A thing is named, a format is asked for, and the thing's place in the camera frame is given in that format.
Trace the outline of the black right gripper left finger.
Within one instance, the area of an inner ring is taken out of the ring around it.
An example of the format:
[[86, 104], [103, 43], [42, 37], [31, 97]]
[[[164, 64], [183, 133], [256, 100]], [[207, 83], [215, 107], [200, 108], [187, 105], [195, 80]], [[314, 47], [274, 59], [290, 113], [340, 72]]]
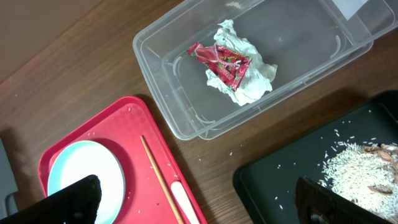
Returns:
[[101, 201], [100, 180], [89, 175], [34, 205], [1, 219], [2, 224], [94, 224]]

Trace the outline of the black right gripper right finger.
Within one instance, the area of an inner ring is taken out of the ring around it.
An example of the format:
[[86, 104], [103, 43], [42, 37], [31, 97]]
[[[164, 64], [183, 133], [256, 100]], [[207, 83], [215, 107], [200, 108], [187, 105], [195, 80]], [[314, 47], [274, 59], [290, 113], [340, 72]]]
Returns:
[[390, 223], [307, 177], [297, 179], [294, 201], [298, 220], [304, 224]]

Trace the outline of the light blue plate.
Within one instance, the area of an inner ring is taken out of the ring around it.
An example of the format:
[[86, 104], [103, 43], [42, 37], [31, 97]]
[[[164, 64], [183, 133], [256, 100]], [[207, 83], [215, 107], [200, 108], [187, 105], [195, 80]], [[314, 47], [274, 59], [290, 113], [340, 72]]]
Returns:
[[124, 202], [124, 172], [116, 156], [98, 142], [74, 142], [57, 156], [50, 170], [47, 195], [53, 195], [88, 175], [99, 178], [102, 191], [95, 222], [113, 223]]

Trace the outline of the wooden chopstick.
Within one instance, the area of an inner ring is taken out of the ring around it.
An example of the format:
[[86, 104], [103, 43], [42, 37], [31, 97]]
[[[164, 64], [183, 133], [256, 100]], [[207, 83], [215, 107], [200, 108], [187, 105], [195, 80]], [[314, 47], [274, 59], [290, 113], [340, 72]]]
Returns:
[[170, 207], [171, 207], [171, 209], [172, 209], [172, 211], [173, 211], [173, 213], [175, 215], [175, 218], [176, 218], [178, 224], [183, 224], [183, 218], [181, 217], [180, 212], [179, 212], [177, 206], [175, 205], [175, 202], [174, 202], [174, 200], [173, 200], [173, 198], [172, 198], [172, 196], [171, 196], [171, 194], [169, 192], [169, 189], [168, 189], [168, 187], [167, 187], [167, 185], [165, 183], [165, 180], [162, 177], [162, 174], [161, 174], [161, 172], [160, 172], [160, 170], [159, 170], [159, 168], [158, 168], [158, 166], [156, 164], [156, 161], [153, 158], [153, 155], [152, 155], [152, 153], [151, 153], [151, 151], [150, 151], [150, 149], [149, 149], [149, 147], [148, 147], [148, 145], [146, 143], [146, 140], [145, 140], [144, 136], [140, 136], [140, 139], [141, 139], [141, 143], [142, 143], [142, 145], [143, 145], [143, 147], [144, 147], [144, 149], [146, 151], [146, 154], [147, 154], [147, 156], [148, 156], [148, 158], [150, 160], [150, 163], [151, 163], [151, 165], [153, 167], [153, 170], [154, 170], [154, 172], [156, 174], [156, 177], [157, 177], [157, 179], [159, 181], [159, 184], [162, 187], [162, 190], [163, 190], [163, 192], [164, 192], [164, 194], [165, 194], [165, 196], [167, 198], [167, 201], [168, 201], [168, 203], [169, 203], [169, 205], [170, 205]]

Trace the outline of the white plastic fork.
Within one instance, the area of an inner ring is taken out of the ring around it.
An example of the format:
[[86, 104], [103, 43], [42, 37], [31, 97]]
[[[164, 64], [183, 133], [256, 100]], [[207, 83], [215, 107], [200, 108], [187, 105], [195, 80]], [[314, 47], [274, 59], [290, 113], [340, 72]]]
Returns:
[[172, 193], [191, 224], [200, 224], [193, 209], [190, 199], [181, 182], [175, 181], [171, 184]]

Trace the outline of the white napkin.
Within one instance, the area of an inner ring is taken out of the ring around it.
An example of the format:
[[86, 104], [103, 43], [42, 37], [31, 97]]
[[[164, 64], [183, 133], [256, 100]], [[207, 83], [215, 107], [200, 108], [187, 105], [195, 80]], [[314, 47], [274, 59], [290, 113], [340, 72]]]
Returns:
[[237, 36], [233, 24], [231, 19], [219, 24], [220, 28], [213, 37], [215, 44], [249, 57], [251, 59], [249, 68], [236, 91], [223, 83], [210, 69], [206, 70], [208, 78], [206, 84], [219, 89], [220, 92], [227, 94], [234, 103], [243, 106], [257, 101], [265, 92], [272, 91], [271, 82], [276, 76], [277, 65], [264, 63], [256, 47], [246, 38]]

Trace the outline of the red snack wrapper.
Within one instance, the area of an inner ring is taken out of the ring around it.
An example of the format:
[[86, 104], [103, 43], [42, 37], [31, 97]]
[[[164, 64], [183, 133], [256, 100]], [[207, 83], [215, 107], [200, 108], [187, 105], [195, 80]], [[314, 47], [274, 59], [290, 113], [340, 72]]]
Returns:
[[249, 57], [226, 47], [212, 45], [204, 47], [195, 42], [187, 53], [204, 63], [227, 87], [236, 91], [251, 64]]

